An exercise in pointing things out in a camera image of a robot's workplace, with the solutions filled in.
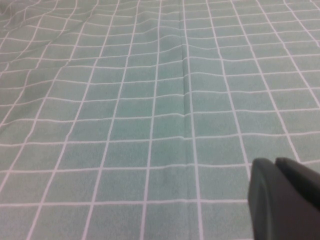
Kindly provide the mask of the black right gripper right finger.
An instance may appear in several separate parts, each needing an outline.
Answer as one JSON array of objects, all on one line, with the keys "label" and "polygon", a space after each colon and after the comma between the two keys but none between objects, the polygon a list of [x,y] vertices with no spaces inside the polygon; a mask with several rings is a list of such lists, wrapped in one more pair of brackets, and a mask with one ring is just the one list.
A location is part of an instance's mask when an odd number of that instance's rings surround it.
[{"label": "black right gripper right finger", "polygon": [[290,158],[278,157],[275,165],[295,190],[316,209],[320,209],[320,174]]}]

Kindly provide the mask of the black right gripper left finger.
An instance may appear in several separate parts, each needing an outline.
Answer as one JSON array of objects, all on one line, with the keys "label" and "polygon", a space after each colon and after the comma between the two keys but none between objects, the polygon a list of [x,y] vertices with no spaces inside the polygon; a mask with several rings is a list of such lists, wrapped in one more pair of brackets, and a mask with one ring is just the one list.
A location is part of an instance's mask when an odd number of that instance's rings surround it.
[{"label": "black right gripper left finger", "polygon": [[318,240],[320,210],[296,191],[275,162],[266,158],[252,162],[247,200],[253,238]]}]

